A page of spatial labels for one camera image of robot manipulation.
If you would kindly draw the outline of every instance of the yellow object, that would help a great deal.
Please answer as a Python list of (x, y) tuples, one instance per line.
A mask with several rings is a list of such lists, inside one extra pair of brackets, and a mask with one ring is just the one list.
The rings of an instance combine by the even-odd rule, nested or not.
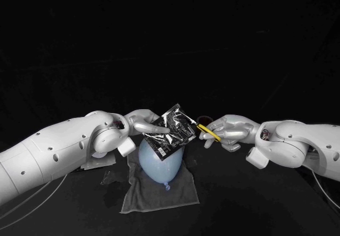
[(215, 137), (215, 141), (219, 142), (221, 141), (221, 137), (201, 124), (198, 124), (198, 128), (205, 132), (212, 134), (212, 136)]

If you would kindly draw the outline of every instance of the light blue balloon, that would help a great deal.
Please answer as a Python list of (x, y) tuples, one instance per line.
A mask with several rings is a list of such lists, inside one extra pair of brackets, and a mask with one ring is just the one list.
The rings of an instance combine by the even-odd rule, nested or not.
[(152, 149), (146, 139), (140, 143), (139, 159), (140, 165), (149, 177), (163, 183), (170, 189), (169, 182), (173, 180), (182, 163), (185, 147), (182, 147), (166, 159), (160, 160), (155, 150)]

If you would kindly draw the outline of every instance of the yellow tool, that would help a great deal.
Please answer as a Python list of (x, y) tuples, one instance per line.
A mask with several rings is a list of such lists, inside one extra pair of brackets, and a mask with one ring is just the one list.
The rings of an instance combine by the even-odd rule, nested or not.
[(181, 112), (186, 116), (186, 118), (192, 121), (192, 123), (196, 125), (196, 127), (201, 129), (201, 131), (212, 134), (212, 136), (215, 137), (215, 141), (219, 142), (221, 137), (204, 125), (201, 125), (181, 110), (178, 110), (178, 112)]

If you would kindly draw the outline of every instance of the cloth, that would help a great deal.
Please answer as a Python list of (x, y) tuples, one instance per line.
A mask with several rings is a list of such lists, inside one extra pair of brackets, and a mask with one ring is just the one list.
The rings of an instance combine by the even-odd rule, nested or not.
[(120, 213), (149, 212), (201, 203), (194, 175), (186, 169), (183, 161), (178, 175), (169, 183), (169, 191), (166, 186), (149, 177), (140, 166), (139, 148), (127, 155), (127, 164), (130, 166), (129, 182), (132, 187), (126, 194)]

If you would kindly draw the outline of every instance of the cable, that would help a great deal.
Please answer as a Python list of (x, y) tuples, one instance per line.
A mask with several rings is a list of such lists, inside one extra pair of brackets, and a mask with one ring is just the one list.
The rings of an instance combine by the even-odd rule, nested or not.
[(0, 220), (8, 216), (11, 215), (16, 210), (18, 208), (21, 208), (21, 206), (38, 195), (38, 193), (47, 188), (47, 186), (49, 185), (51, 182), (48, 182), (48, 184), (35, 192), (35, 194), (5, 214), (0, 216)]
[(19, 222), (26, 216), (29, 216), (29, 215), (37, 211), (37, 209), (44, 205), (44, 203), (45, 203), (45, 202), (48, 201), (48, 199), (52, 197), (54, 193), (57, 192), (58, 188), (60, 188), (61, 185), (62, 185), (62, 182), (60, 183), (60, 185), (58, 185), (55, 191), (52, 192), (52, 194), (49, 195), (49, 197), (47, 198), (47, 200), (41, 203), (41, 205), (39, 205), (21, 219), (18, 219), (18, 220), (16, 220), (15, 222), (12, 222), (9, 225), (6, 225), (5, 227), (2, 227), (0, 230), (6, 229), (9, 226), (12, 226), (16, 222)]
[(325, 192), (325, 195), (326, 195), (328, 198), (332, 200), (332, 198), (329, 197), (329, 195), (328, 195), (328, 193), (326, 193), (326, 191), (325, 191), (325, 189), (323, 189), (323, 187), (322, 187), (322, 184), (320, 184), (319, 180), (317, 180), (317, 184), (319, 184), (319, 187), (322, 188), (322, 190), (323, 190), (323, 192)]

